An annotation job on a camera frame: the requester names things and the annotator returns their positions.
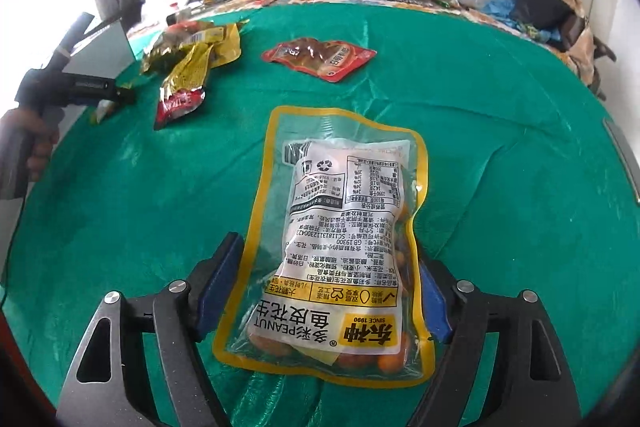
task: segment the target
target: hand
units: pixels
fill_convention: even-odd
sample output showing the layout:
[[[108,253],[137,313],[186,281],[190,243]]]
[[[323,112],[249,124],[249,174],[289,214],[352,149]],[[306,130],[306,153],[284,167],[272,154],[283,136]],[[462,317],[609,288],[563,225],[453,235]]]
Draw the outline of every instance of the hand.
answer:
[[[0,133],[4,134],[10,128],[26,129],[35,135],[36,143],[27,160],[27,168],[31,171],[31,180],[38,181],[49,163],[53,146],[60,139],[60,133],[57,129],[49,128],[37,113],[20,107],[7,111],[0,118]]]

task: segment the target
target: white product label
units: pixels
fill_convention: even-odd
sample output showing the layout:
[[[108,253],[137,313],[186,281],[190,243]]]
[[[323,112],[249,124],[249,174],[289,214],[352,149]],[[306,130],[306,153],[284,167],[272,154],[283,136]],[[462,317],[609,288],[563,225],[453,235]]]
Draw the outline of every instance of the white product label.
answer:
[[[393,257],[409,142],[290,142],[284,259],[251,334],[336,353],[398,353],[402,283]]]

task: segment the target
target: yellow package border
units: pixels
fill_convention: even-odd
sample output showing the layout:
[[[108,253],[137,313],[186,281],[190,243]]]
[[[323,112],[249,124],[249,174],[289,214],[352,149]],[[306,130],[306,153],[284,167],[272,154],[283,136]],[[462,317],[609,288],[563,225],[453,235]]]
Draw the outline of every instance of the yellow package border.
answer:
[[[417,187],[417,201],[415,212],[407,219],[406,237],[409,241],[409,248],[412,254],[412,264],[414,268],[414,301],[412,317],[414,320],[414,327],[418,333],[418,352],[420,354],[420,360],[422,361],[422,377],[414,378],[413,380],[366,380],[364,378],[355,377],[341,377],[338,375],[329,375],[319,369],[313,367],[288,367],[284,365],[278,365],[276,363],[263,362],[260,360],[250,359],[244,355],[237,355],[230,353],[225,349],[226,343],[231,334],[231,330],[234,327],[236,315],[238,315],[238,308],[242,302],[242,295],[249,282],[252,268],[254,267],[255,255],[258,251],[258,245],[260,243],[260,230],[262,229],[262,218],[264,215],[264,208],[267,202],[267,196],[269,194],[269,187],[271,185],[271,175],[273,174],[273,156],[274,145],[276,138],[276,131],[278,129],[278,120],[281,114],[290,114],[297,116],[343,116],[351,118],[363,125],[373,127],[382,131],[396,131],[411,134],[417,145],[417,169],[416,169],[416,187]],[[377,123],[363,116],[356,114],[345,109],[329,107],[329,108],[315,108],[315,107],[296,107],[293,105],[279,105],[271,111],[269,117],[269,123],[267,126],[267,133],[264,140],[264,153],[262,155],[262,171],[260,174],[260,182],[258,184],[258,192],[255,196],[254,207],[251,211],[251,219],[249,221],[249,230],[247,232],[246,241],[244,243],[244,251],[242,252],[242,258],[240,260],[240,266],[238,269],[238,277],[234,284],[231,294],[226,302],[225,311],[220,318],[218,325],[218,331],[213,340],[212,351],[214,356],[223,363],[228,363],[234,367],[241,367],[242,369],[249,369],[251,371],[260,371],[262,373],[272,373],[276,375],[307,375],[309,377],[317,377],[321,380],[336,383],[339,385],[350,385],[353,387],[365,387],[368,389],[396,389],[400,387],[412,387],[418,385],[431,377],[435,368],[435,351],[433,347],[433,341],[430,340],[431,334],[424,324],[424,318],[422,316],[422,286],[420,283],[420,268],[418,267],[418,249],[415,242],[414,235],[414,217],[417,211],[424,203],[424,199],[427,195],[428,189],[428,158],[427,147],[424,144],[422,137],[412,131],[411,129],[405,129],[402,127],[394,127],[390,125],[384,125]]]

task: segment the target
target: silver bolt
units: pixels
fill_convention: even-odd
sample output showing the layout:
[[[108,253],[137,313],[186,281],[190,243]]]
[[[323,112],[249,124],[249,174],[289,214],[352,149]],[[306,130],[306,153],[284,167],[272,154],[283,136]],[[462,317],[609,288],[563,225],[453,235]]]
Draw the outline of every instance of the silver bolt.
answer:
[[[113,304],[114,302],[118,302],[118,299],[120,299],[119,292],[109,292],[107,293],[107,295],[104,296],[104,301],[107,304]]]
[[[171,293],[180,293],[187,288],[187,283],[182,279],[177,279],[171,283],[169,283],[169,291]]]
[[[527,302],[537,302],[538,294],[531,290],[524,290],[524,292],[522,292],[522,298]]]
[[[476,289],[474,284],[466,279],[458,281],[458,284],[456,284],[456,288],[458,288],[462,293],[471,293]]]

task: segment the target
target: green tablecloth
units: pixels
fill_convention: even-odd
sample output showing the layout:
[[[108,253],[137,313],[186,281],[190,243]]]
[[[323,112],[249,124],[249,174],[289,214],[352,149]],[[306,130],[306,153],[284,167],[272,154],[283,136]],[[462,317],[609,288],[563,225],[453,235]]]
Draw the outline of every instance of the green tablecloth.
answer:
[[[600,103],[547,51],[448,16],[316,4],[250,18],[242,57],[212,72],[196,113],[152,131],[159,79],[137,79],[136,107],[96,127],[82,117],[35,187],[4,311],[53,402],[105,293],[156,292],[208,257],[226,231],[246,233],[269,114],[289,104],[337,105],[422,135],[430,184],[417,237],[484,291],[536,290],[589,408],[640,333],[640,212]],[[260,60],[299,36],[378,55],[340,84]],[[131,68],[123,80],[135,76]],[[210,341],[200,351],[235,425],[399,427],[425,389],[253,374],[216,362]],[[481,408],[491,355],[486,349],[465,423]],[[172,421],[157,354],[149,361],[161,418]]]

